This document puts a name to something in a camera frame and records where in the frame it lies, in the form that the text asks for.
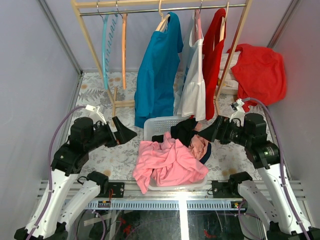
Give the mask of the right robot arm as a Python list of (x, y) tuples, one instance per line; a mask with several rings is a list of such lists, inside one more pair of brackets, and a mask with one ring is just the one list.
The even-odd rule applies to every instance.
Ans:
[(266, 128), (264, 117), (258, 113), (246, 114), (243, 125), (219, 115), (198, 134), (211, 143), (219, 141), (222, 145), (234, 143), (244, 147), (271, 199), (260, 192), (245, 171), (230, 175), (227, 189), (231, 196), (243, 198), (253, 208), (269, 240), (318, 240), (320, 230), (302, 212), (281, 164), (280, 149), (267, 139)]

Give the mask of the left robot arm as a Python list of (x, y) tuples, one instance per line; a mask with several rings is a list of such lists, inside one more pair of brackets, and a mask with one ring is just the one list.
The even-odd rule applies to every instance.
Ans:
[(111, 192), (108, 176), (92, 171), (81, 183), (80, 190), (65, 202), (91, 151), (101, 146), (113, 148), (123, 145), (137, 136), (118, 117), (113, 117), (112, 121), (116, 131), (112, 131), (107, 122), (94, 121), (90, 117), (79, 117), (74, 121), (67, 142), (53, 156), (50, 179), (37, 209), (29, 223), (16, 230), (14, 239), (66, 240), (85, 206), (94, 198), (105, 197)]

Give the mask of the pink t shirt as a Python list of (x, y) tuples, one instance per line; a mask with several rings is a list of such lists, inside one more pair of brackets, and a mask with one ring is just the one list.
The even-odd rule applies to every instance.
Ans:
[(189, 185), (203, 180), (208, 172), (188, 147), (165, 132), (163, 142), (140, 142), (132, 176), (141, 193), (146, 194), (151, 180), (157, 187)]

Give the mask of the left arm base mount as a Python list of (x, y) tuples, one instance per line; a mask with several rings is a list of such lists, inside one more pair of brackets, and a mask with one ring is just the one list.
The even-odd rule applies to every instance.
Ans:
[(108, 184), (108, 193), (111, 199), (119, 199), (124, 197), (125, 183), (124, 182), (110, 182)]

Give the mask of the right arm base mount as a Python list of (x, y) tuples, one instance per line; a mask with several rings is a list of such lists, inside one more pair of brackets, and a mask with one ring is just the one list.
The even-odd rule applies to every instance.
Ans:
[(207, 190), (207, 194), (213, 196), (214, 199), (235, 198), (236, 192), (234, 187), (227, 181), (211, 181), (211, 188)]

